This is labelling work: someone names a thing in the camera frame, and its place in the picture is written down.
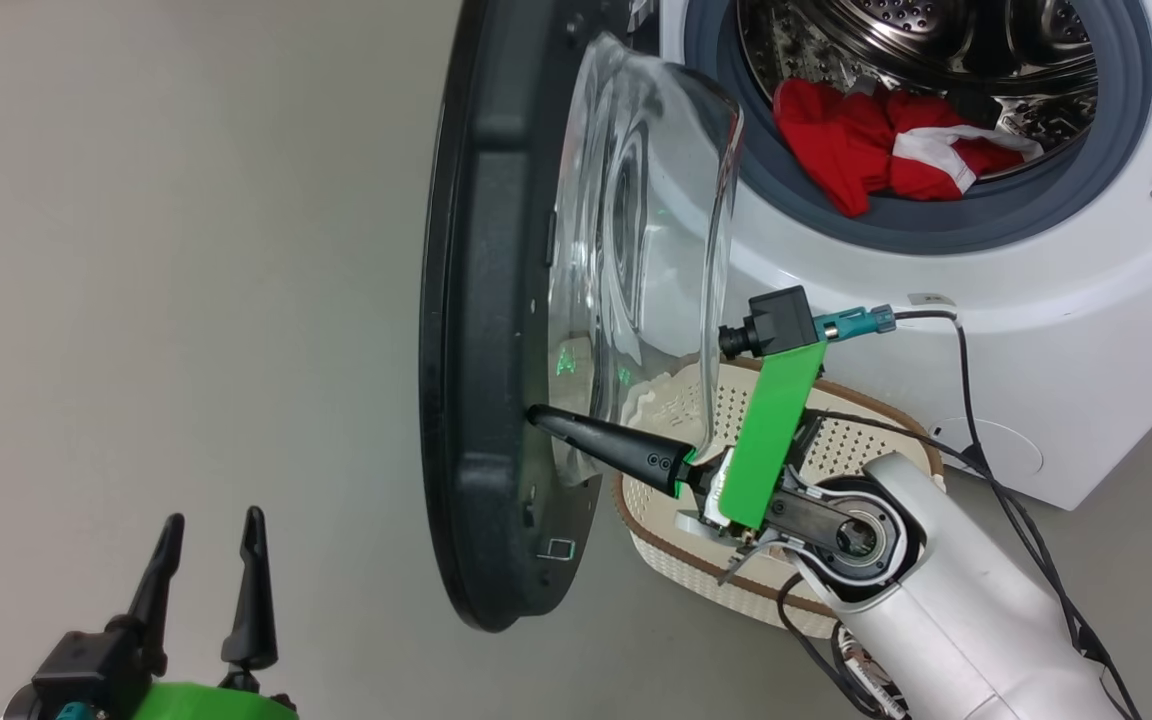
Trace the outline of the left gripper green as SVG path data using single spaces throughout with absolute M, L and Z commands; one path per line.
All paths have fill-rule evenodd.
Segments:
M 129 632 L 141 653 L 141 669 L 162 676 L 168 665 L 162 646 L 170 584 L 177 574 L 185 518 L 174 511 L 165 520 L 131 606 L 111 617 L 106 632 Z M 266 518 L 259 506 L 244 515 L 238 559 L 243 564 L 230 634 L 221 643 L 221 661 L 236 673 L 270 669 L 279 659 L 273 579 Z M 131 720 L 300 720 L 296 707 L 279 696 L 250 687 L 202 685 L 192 682 L 152 684 Z

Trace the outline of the stainless steel washer drum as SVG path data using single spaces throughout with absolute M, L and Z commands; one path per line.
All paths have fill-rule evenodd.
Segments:
M 732 0 L 742 60 L 765 103 L 786 79 L 941 97 L 967 124 L 1033 143 L 1020 176 L 1071 156 L 1100 83 L 1075 0 Z

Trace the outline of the plain red garment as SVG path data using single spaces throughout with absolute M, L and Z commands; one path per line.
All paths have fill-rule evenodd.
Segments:
M 799 167 L 846 218 L 867 214 L 869 197 L 890 185 L 895 132 L 890 91 L 861 82 L 844 92 L 827 83 L 790 78 L 776 88 L 778 131 Z

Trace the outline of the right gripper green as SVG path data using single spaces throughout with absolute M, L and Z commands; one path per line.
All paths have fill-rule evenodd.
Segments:
M 733 401 L 738 429 L 728 439 L 714 429 L 726 418 L 713 404 L 713 384 L 730 363 L 685 367 L 685 376 L 699 379 L 702 411 L 685 420 L 681 441 L 553 406 L 531 406 L 526 420 L 664 495 L 694 498 L 695 510 L 682 520 L 689 532 L 749 544 L 765 535 L 824 356 L 826 347 L 808 344 L 751 364 Z

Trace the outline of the red garment with white stripes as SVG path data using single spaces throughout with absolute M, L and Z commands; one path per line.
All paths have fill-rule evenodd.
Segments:
M 1044 156 L 1037 141 L 967 123 L 942 97 L 893 91 L 884 109 L 893 132 L 890 191 L 902 199 L 960 200 L 982 177 Z

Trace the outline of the black round glass washer door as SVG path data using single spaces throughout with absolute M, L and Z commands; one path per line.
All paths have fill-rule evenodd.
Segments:
M 659 0 L 465 0 L 445 77 L 420 291 L 429 529 L 463 623 L 550 614 L 602 480 L 526 420 L 620 423 L 712 357 L 742 109 L 660 55 Z

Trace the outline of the white front-load washing machine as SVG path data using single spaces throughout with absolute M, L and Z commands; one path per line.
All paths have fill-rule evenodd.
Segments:
M 659 0 L 660 55 L 685 65 L 689 0 Z M 1152 0 L 1143 0 L 1152 38 Z M 850 306 L 957 314 L 973 409 L 960 386 L 955 325 L 915 319 L 838 343 L 826 377 L 897 406 L 924 429 L 995 420 L 1043 454 L 1011 488 L 1071 510 L 1152 429 L 1152 104 L 1117 177 L 1055 228 L 1001 249 L 915 256 L 852 247 L 773 218 L 740 177 L 723 320 L 763 293 L 801 286 L 818 313 Z

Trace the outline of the round drain filter cover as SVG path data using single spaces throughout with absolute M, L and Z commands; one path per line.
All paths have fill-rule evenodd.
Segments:
M 937 439 L 980 465 L 987 465 L 998 480 L 1034 477 L 1043 469 L 1041 450 L 1025 435 L 995 420 L 975 419 L 975 435 L 965 416 L 933 420 L 929 437 Z

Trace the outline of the cream perforated laundry basket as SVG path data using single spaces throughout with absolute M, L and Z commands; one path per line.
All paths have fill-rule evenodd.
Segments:
M 719 372 L 719 384 L 714 392 L 713 435 L 718 441 L 733 445 L 736 441 L 748 401 L 753 396 L 760 364 L 758 361 L 735 361 L 723 365 Z M 634 420 L 649 432 L 664 434 L 664 430 L 675 429 L 681 420 L 692 420 L 694 406 L 690 397 L 681 395 L 677 382 L 664 381 L 667 404 L 652 407 Z M 817 381 L 808 401 L 809 409 L 833 410 L 838 414 L 864 416 L 882 420 L 892 427 L 923 430 L 909 415 L 896 407 L 863 393 L 838 386 L 836 382 Z M 938 488 L 945 491 L 945 464 L 935 450 L 890 430 L 872 429 L 867 425 L 827 420 L 806 450 L 803 478 L 817 484 L 844 475 L 858 475 L 870 460 L 886 454 L 904 455 L 914 461 L 932 478 Z M 796 577 L 796 568 L 787 551 L 776 548 L 760 553 L 742 566 L 738 574 L 726 583 L 719 583 L 733 550 L 707 537 L 687 533 L 675 525 L 677 511 L 694 509 L 689 498 L 658 495 L 654 488 L 634 478 L 616 477 L 611 482 L 611 497 L 617 515 L 630 533 L 641 560 L 664 578 L 696 596 L 717 602 L 727 611 L 738 612 L 767 626 L 781 628 L 776 611 L 776 593 L 786 579 Z M 786 601 L 787 616 L 799 632 L 810 638 L 824 639 L 835 624 L 835 615 L 827 609 L 806 583 L 791 589 Z

